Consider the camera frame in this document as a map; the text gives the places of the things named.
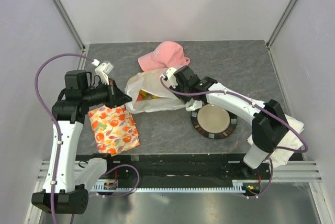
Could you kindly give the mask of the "fake red tomato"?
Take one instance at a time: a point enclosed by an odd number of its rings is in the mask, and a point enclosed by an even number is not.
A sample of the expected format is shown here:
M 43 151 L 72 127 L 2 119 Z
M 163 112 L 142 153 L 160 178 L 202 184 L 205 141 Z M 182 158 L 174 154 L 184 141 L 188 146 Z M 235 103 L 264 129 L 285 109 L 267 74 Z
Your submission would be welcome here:
M 147 92 L 140 90 L 136 101 L 139 102 L 144 100 L 147 97 L 147 95 L 148 95 Z

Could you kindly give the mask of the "white plastic bag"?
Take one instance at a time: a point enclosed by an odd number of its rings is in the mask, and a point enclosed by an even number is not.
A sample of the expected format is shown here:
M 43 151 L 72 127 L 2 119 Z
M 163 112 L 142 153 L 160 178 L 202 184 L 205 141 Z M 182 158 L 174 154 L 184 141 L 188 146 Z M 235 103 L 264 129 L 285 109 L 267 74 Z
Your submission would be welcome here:
M 177 65 L 171 68 L 141 72 L 131 77 L 127 82 L 125 93 L 132 98 L 132 101 L 126 104 L 126 109 L 132 114 L 139 114 L 182 108 L 195 111 L 202 108 L 204 103 L 201 101 L 191 99 L 183 102 L 171 93 L 172 86 L 169 80 L 161 83 L 162 75 L 167 74 L 168 77 L 172 77 L 174 71 L 180 67 Z

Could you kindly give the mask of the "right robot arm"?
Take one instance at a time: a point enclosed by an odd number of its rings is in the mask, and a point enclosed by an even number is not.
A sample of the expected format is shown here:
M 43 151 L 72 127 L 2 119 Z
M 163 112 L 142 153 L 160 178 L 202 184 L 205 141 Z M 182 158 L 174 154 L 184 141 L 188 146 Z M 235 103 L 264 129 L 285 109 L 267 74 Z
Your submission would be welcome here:
M 253 178 L 260 164 L 275 151 L 288 133 L 288 122 L 281 105 L 271 99 L 268 102 L 248 98 L 236 93 L 210 77 L 200 79 L 188 66 L 169 68 L 166 79 L 172 92 L 183 102 L 192 99 L 219 106 L 244 119 L 252 126 L 253 144 L 240 165 L 244 178 Z

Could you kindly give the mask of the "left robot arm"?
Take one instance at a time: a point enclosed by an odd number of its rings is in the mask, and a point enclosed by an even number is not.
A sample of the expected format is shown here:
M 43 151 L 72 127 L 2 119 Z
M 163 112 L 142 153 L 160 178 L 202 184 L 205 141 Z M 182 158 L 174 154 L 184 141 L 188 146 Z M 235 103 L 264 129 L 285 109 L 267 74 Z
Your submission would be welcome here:
M 122 92 L 108 71 L 97 69 L 97 86 L 90 86 L 92 74 L 84 70 L 68 71 L 65 88 L 50 111 L 53 121 L 53 145 L 50 164 L 42 190 L 33 193 L 31 203 L 51 214 L 83 214 L 88 194 L 97 180 L 111 178 L 115 166 L 109 154 L 93 154 L 79 174 L 75 173 L 77 146 L 89 108 L 103 104 L 122 106 L 132 99 Z

